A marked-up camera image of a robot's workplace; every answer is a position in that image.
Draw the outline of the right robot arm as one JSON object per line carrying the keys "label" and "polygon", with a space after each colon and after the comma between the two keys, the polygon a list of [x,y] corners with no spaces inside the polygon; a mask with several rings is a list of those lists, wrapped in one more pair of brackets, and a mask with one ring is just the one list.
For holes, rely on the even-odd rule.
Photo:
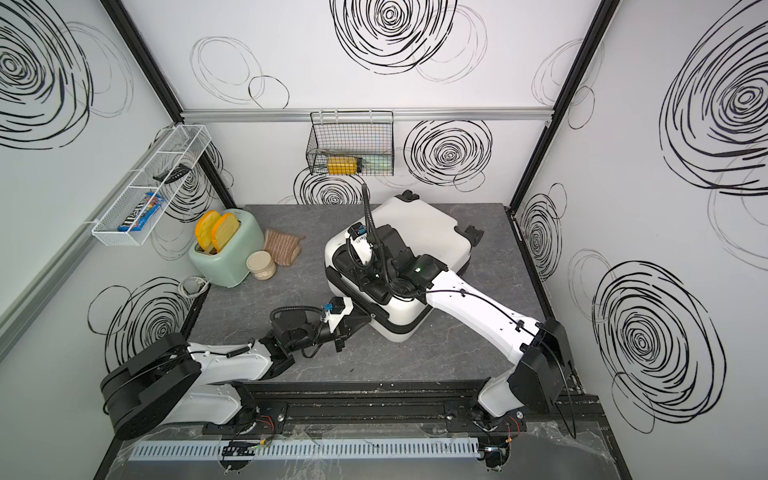
{"label": "right robot arm", "polygon": [[454,221],[388,222],[375,235],[355,223],[326,243],[324,266],[331,290],[360,305],[389,341],[410,339],[430,313],[441,311],[495,347],[509,366],[477,394],[481,419],[522,408],[555,413],[570,372],[564,328],[520,314],[463,280],[459,271],[471,250]]}

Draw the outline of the white hard-shell suitcase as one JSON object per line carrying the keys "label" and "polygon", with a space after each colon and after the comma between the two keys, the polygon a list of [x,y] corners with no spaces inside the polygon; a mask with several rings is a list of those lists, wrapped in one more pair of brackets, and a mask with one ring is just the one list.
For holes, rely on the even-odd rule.
{"label": "white hard-shell suitcase", "polygon": [[[408,266],[401,274],[408,281],[408,291],[415,289],[415,269],[424,263],[426,255],[457,274],[464,274],[473,248],[484,235],[482,230],[472,225],[460,229],[456,219],[421,200],[410,190],[384,201],[372,211],[372,217],[381,243],[408,247]],[[364,219],[356,222],[365,225]],[[346,233],[351,225],[325,245],[324,265],[329,287],[335,295],[350,297],[356,306],[371,315],[372,328],[387,340],[403,342],[413,335],[432,307],[416,298],[408,298],[407,302],[394,299],[387,305],[380,305],[341,277],[332,267],[332,254],[346,243]]]}

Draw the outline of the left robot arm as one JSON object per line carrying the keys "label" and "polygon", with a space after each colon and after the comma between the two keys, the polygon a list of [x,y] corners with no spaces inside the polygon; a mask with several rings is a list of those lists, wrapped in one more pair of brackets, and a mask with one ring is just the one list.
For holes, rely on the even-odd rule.
{"label": "left robot arm", "polygon": [[245,384],[273,379],[294,365],[295,353],[346,341],[375,316],[348,297],[321,307],[274,309],[271,328],[241,345],[204,345],[170,333],[101,381],[103,411],[119,440],[141,437],[163,424],[225,425],[246,406]]}

